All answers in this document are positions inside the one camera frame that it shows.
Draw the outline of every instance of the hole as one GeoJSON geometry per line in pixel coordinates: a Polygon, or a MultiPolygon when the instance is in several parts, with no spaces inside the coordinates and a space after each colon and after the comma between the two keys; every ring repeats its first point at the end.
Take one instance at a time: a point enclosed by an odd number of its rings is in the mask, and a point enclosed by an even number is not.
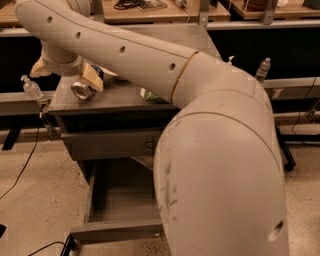
{"type": "Polygon", "coordinates": [[[172,64],[169,66],[169,71],[172,72],[175,68],[176,68],[176,64],[172,63],[172,64]]]}
{"type": "Polygon", "coordinates": [[[122,46],[122,47],[120,48],[120,53],[123,54],[123,53],[125,52],[125,50],[126,50],[126,47],[125,47],[125,46],[122,46]]]}
{"type": "Polygon", "coordinates": [[[269,241],[273,242],[275,240],[278,239],[278,237],[280,236],[281,230],[283,228],[283,221],[281,221],[269,234],[269,241]]]}
{"type": "Polygon", "coordinates": [[[80,36],[81,36],[81,32],[78,32],[78,33],[76,34],[76,39],[79,39],[80,36]]]}
{"type": "Polygon", "coordinates": [[[51,16],[49,16],[49,17],[47,18],[47,22],[48,22],[48,24],[51,24],[51,22],[52,22],[52,17],[51,17],[51,16]]]}

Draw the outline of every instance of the concrete floor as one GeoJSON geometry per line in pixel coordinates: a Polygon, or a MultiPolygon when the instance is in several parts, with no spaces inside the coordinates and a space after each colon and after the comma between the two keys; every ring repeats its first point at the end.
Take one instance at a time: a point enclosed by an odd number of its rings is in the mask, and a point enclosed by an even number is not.
{"type": "MultiPolygon", "coordinates": [[[[320,131],[318,126],[312,129],[320,131]]],[[[0,153],[0,197],[27,161],[35,145],[34,132],[22,131],[14,148],[0,153]]],[[[0,134],[1,147],[5,135],[6,131],[0,134]]],[[[52,242],[64,242],[70,228],[83,223],[87,183],[62,141],[47,141],[42,131],[40,135],[19,182],[0,200],[0,224],[7,227],[0,239],[1,256],[25,256],[52,242]]],[[[290,150],[297,163],[293,172],[285,174],[290,255],[320,255],[320,148],[291,145],[290,150]]],[[[61,248],[55,244],[37,255],[60,255],[61,248]]],[[[170,252],[165,238],[152,238],[86,245],[73,255],[169,256],[170,252]]]]}

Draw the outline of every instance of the plastic bottle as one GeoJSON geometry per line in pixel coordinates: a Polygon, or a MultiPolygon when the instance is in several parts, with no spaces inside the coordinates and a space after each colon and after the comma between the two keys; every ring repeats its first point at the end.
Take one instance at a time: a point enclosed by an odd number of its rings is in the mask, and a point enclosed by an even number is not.
{"type": "Polygon", "coordinates": [[[21,81],[24,81],[23,90],[30,99],[38,100],[43,97],[39,85],[36,82],[31,81],[27,75],[23,75],[21,81]]]}
{"type": "Polygon", "coordinates": [[[255,78],[262,83],[266,78],[270,67],[271,67],[270,58],[266,58],[264,61],[260,63],[260,66],[256,72],[255,78]]]}

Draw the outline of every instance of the black cable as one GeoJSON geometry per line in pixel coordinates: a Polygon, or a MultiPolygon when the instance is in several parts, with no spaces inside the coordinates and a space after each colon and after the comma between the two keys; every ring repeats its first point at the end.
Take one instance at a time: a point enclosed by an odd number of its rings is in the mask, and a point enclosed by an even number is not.
{"type": "MultiPolygon", "coordinates": [[[[304,96],[304,99],[306,99],[306,98],[308,97],[309,93],[310,93],[311,90],[313,89],[313,87],[314,87],[314,85],[315,85],[315,83],[316,83],[316,79],[317,79],[317,78],[315,77],[314,80],[313,80],[313,83],[312,83],[311,87],[309,88],[309,90],[307,91],[306,95],[304,96]]],[[[297,121],[295,122],[295,124],[291,127],[291,131],[294,133],[294,135],[297,135],[296,132],[294,131],[294,127],[296,127],[296,125],[299,123],[300,117],[301,117],[301,112],[299,111],[298,119],[297,119],[297,121]]]]}
{"type": "MultiPolygon", "coordinates": [[[[311,92],[311,90],[313,89],[314,85],[315,85],[315,82],[316,82],[316,77],[314,78],[313,80],[313,83],[310,87],[310,89],[308,90],[308,92],[306,93],[306,95],[304,96],[304,99],[306,99],[309,95],[309,93],[311,92]]],[[[295,122],[295,124],[291,127],[291,131],[294,133],[294,135],[297,135],[297,133],[294,131],[294,127],[299,123],[300,121],[300,117],[301,117],[301,112],[299,112],[299,115],[298,115],[298,118],[297,118],[297,121],[295,122]]],[[[312,146],[312,147],[320,147],[320,145],[316,145],[316,144],[310,144],[310,143],[306,143],[305,141],[301,141],[304,145],[307,145],[307,146],[312,146]]]]}
{"type": "Polygon", "coordinates": [[[51,244],[48,244],[48,245],[46,245],[46,246],[44,246],[44,247],[40,248],[39,250],[37,250],[37,251],[35,251],[35,252],[33,252],[33,253],[29,254],[28,256],[35,255],[36,253],[38,253],[38,252],[40,252],[40,251],[42,251],[42,250],[44,250],[44,249],[46,249],[46,248],[48,248],[48,247],[50,247],[50,246],[54,245],[54,244],[62,244],[63,246],[66,246],[63,242],[60,242],[60,241],[58,241],[58,242],[53,242],[53,243],[51,243],[51,244]]]}
{"type": "Polygon", "coordinates": [[[26,169],[26,167],[27,167],[27,165],[28,165],[28,163],[29,163],[29,161],[30,161],[30,158],[32,157],[33,152],[34,152],[34,150],[36,149],[36,146],[37,146],[37,144],[38,144],[39,130],[40,130],[40,128],[38,128],[38,131],[37,131],[37,134],[36,134],[36,143],[34,144],[34,147],[33,147],[32,151],[31,151],[31,153],[30,153],[30,155],[29,155],[29,157],[28,157],[28,159],[27,159],[27,162],[25,163],[24,167],[22,168],[21,172],[19,173],[19,175],[18,175],[18,177],[17,177],[17,179],[16,179],[16,182],[13,184],[13,186],[12,186],[11,188],[9,188],[9,189],[7,190],[7,192],[5,192],[5,193],[0,197],[0,200],[1,200],[2,198],[4,198],[4,197],[17,185],[17,183],[18,183],[18,181],[19,181],[22,173],[23,173],[24,170],[26,169]]]}
{"type": "Polygon", "coordinates": [[[115,5],[114,9],[127,10],[144,4],[144,0],[119,0],[115,5]]]}

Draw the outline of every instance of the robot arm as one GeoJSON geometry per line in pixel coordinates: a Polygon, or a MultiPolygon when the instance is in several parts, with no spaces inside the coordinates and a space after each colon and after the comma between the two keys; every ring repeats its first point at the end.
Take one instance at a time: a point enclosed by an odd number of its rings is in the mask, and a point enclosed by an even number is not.
{"type": "Polygon", "coordinates": [[[289,255],[272,109],[253,77],[194,49],[95,22],[64,0],[18,0],[16,13],[48,46],[53,72],[78,74],[83,57],[181,109],[154,163],[172,255],[289,255]]]}

